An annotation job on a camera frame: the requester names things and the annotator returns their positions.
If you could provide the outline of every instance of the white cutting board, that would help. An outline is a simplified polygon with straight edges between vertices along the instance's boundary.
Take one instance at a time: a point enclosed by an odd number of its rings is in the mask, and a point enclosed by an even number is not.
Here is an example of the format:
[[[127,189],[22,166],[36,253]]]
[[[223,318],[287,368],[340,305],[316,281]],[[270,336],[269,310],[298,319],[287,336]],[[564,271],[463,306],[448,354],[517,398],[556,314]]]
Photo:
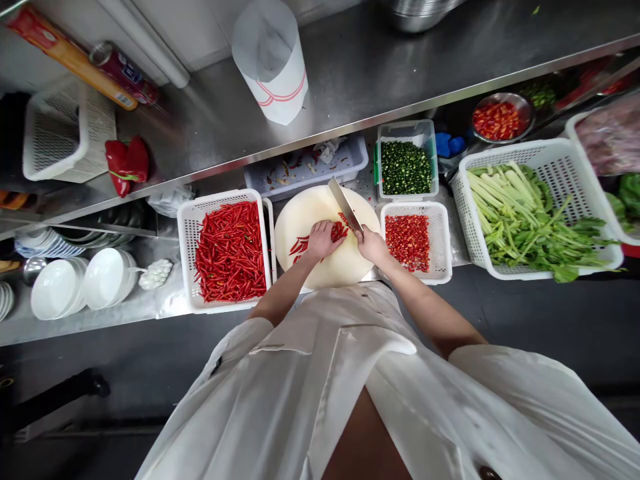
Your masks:
[[[360,223],[379,233],[380,221],[369,202],[356,192],[341,188]],[[275,254],[284,271],[291,268],[296,256],[289,255],[296,238],[306,237],[317,221],[342,221],[338,215],[340,211],[328,185],[309,188],[289,200],[275,224]],[[311,271],[305,287],[318,290],[353,285],[362,280],[372,267],[373,264],[358,252],[358,240],[349,230],[344,243]]]

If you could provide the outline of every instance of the dark floor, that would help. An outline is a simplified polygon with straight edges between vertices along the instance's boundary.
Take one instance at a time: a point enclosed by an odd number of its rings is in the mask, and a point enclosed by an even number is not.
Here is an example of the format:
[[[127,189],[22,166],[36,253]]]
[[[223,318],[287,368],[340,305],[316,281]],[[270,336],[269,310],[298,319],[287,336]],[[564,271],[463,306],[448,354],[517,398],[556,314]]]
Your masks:
[[[542,353],[575,370],[597,391],[634,388],[640,383],[640,283],[631,280],[576,281],[559,285],[552,281],[499,281],[475,266],[458,267],[452,280],[435,287],[440,295],[470,320],[490,343]],[[0,349],[0,379],[15,383],[0,390],[7,401],[21,401],[86,367],[99,367],[111,386],[106,399],[80,399],[57,414],[34,424],[31,434],[74,420],[86,425],[150,420],[162,422],[200,372],[216,343],[246,313],[187,315],[149,320],[120,327]],[[638,415],[621,411],[619,418],[639,432]],[[127,462],[112,465],[110,478],[135,474],[153,436],[128,439],[33,440],[4,449],[4,478],[57,477],[51,469],[40,471],[30,459],[42,451],[61,449],[62,459],[87,457],[82,448],[114,455],[129,452]],[[105,457],[89,461],[70,474],[65,461],[54,470],[67,479],[102,478]],[[113,468],[122,468],[115,474]],[[101,474],[88,474],[99,469]]]

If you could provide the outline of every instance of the can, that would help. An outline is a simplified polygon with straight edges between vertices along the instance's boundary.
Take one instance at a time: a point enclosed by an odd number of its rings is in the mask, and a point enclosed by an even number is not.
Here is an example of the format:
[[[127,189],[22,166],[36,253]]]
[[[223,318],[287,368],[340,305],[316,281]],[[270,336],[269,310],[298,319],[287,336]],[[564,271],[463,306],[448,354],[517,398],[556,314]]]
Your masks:
[[[94,67],[85,52],[31,5],[10,13],[6,25],[125,110],[138,106],[132,95]]]
[[[158,101],[158,88],[111,42],[102,42],[89,54],[89,60],[144,105]]]

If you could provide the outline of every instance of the sleeve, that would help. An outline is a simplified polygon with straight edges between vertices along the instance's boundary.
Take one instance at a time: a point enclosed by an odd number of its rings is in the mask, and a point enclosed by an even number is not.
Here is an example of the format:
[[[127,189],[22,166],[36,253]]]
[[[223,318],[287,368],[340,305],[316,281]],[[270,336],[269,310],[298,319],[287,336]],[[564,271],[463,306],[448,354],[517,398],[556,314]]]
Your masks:
[[[231,330],[213,349],[209,361],[189,388],[185,398],[198,390],[213,374],[216,377],[225,376],[272,330],[273,325],[264,318],[245,320]]]
[[[542,429],[596,478],[640,478],[640,445],[562,363],[496,345],[456,349],[449,362]]]

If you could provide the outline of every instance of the wrist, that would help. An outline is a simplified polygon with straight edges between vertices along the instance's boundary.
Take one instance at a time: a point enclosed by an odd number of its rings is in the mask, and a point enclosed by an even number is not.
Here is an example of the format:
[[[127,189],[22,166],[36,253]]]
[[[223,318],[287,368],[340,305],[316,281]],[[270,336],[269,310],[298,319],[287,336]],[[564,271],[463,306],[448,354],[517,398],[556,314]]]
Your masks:
[[[380,256],[380,258],[376,259],[376,262],[374,263],[376,267],[378,267],[380,270],[382,270],[382,272],[385,273],[394,268],[396,265],[399,265],[398,260],[393,258],[393,256],[389,252],[386,252],[386,254]]]
[[[300,258],[300,260],[298,260],[298,262],[296,262],[296,264],[298,264],[298,263],[306,263],[306,264],[310,265],[313,268],[314,266],[316,266],[320,262],[320,260],[322,260],[322,257],[320,257],[317,253],[307,251],[302,256],[302,258]]]

